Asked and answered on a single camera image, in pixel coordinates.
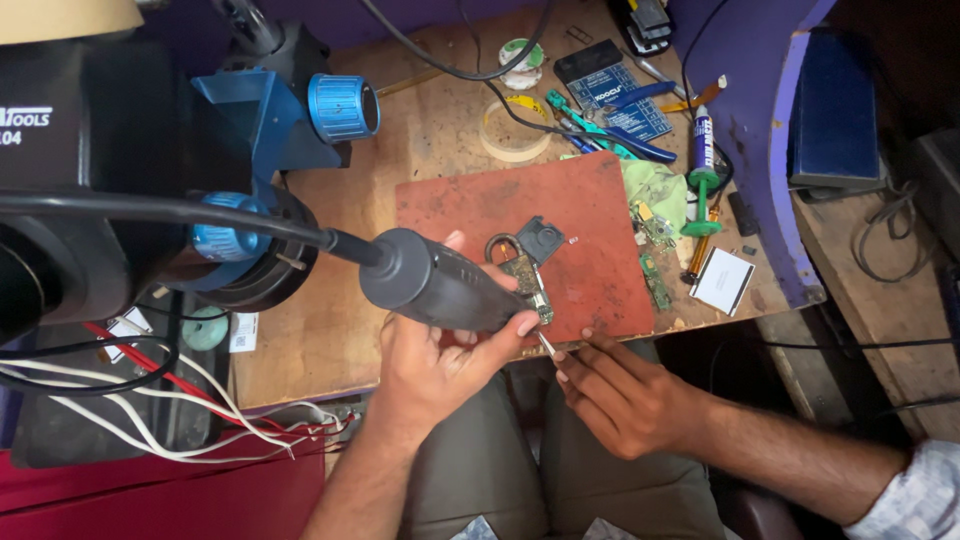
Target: hand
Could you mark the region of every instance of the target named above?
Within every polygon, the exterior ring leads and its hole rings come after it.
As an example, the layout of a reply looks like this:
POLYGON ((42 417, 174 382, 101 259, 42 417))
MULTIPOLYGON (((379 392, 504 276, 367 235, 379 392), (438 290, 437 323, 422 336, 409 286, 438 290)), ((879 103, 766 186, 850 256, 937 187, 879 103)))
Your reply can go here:
POLYGON ((623 459, 694 454, 714 398, 602 332, 584 329, 583 337, 588 345, 574 355, 554 355, 557 382, 607 450, 623 459))
MULTIPOLYGON (((465 241, 464 234, 455 231, 444 245, 460 251, 465 241)), ((481 267, 504 288, 516 289, 516 278, 492 264, 481 267)), ((418 447, 434 426, 516 355, 523 336, 539 323, 535 311, 522 311, 501 331, 466 351, 459 346, 441 349, 439 328, 388 314, 380 331, 380 386, 373 393, 368 422, 376 417, 380 425, 405 433, 404 441, 418 447)), ((455 331, 454 338, 463 345, 477 342, 476 333, 469 331, 455 331)))

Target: green cloth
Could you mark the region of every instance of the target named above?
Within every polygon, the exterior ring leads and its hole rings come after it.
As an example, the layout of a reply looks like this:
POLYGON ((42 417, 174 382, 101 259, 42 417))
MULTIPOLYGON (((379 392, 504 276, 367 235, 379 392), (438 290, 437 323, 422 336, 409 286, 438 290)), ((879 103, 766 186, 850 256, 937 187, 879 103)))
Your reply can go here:
POLYGON ((686 223, 686 179, 674 174, 663 163, 642 160, 620 160, 623 188, 631 212, 636 201, 643 201, 650 210, 670 222, 674 240, 681 238, 680 228, 686 223))

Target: red work mat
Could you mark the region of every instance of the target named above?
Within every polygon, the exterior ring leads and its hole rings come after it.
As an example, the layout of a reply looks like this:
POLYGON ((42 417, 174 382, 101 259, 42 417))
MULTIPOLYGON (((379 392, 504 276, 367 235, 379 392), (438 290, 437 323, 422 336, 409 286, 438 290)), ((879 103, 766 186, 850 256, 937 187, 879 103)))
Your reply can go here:
MULTIPOLYGON (((550 341, 581 339, 586 326, 610 335, 653 331, 653 308, 614 154, 596 152, 396 187, 398 227, 437 241, 459 229, 467 235, 464 255, 477 262, 484 260, 491 236, 516 234, 535 215, 566 237, 540 269, 554 310, 553 322, 542 330, 550 341)), ((509 248, 507 253, 515 256, 509 248)), ((498 247, 492 255, 494 263, 505 260, 498 247)))

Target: gray trousers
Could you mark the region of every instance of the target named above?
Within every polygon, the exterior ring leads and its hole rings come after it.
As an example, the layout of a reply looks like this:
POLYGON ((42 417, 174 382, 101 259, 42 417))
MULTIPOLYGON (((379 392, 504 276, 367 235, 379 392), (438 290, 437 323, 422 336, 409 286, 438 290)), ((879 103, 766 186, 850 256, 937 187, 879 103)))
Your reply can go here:
MULTIPOLYGON (((639 340, 628 344, 656 360, 639 340)), ((671 454, 631 461, 610 454, 547 392, 538 469, 507 396, 503 374, 436 426, 420 447, 399 538, 449 540, 483 515, 498 540, 580 540, 603 518, 639 540, 722 540, 703 467, 671 454)))

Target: blue microscope knob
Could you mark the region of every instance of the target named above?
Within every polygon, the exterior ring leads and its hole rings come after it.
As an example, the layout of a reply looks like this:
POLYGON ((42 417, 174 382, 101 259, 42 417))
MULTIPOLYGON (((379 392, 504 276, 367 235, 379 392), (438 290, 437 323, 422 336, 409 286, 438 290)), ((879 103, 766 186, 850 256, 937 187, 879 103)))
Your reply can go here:
MULTIPOLYGON (((241 209, 261 215, 270 215, 267 205, 259 199, 243 193, 214 191, 207 193, 202 202, 229 209, 241 209)), ((236 262, 260 257, 271 238, 266 234, 237 231, 233 227, 197 224, 191 236, 197 253, 213 262, 236 262)))
POLYGON ((380 129, 376 91, 363 77, 318 73, 307 87, 307 104, 317 135, 328 144, 367 138, 380 129))

